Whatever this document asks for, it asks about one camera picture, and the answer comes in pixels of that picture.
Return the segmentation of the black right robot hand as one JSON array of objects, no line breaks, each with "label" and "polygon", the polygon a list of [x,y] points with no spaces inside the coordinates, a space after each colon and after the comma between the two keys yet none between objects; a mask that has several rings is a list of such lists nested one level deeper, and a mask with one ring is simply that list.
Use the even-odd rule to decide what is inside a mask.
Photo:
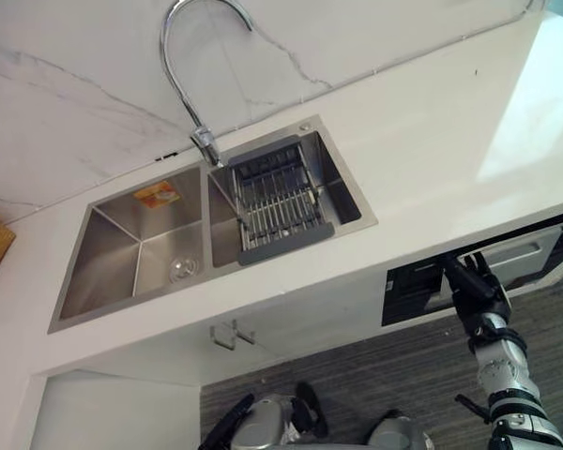
[{"label": "black right robot hand", "polygon": [[504,288],[481,252],[465,255],[463,261],[448,253],[440,259],[452,291],[452,303],[465,332],[474,336],[485,314],[508,323],[511,306]]}]

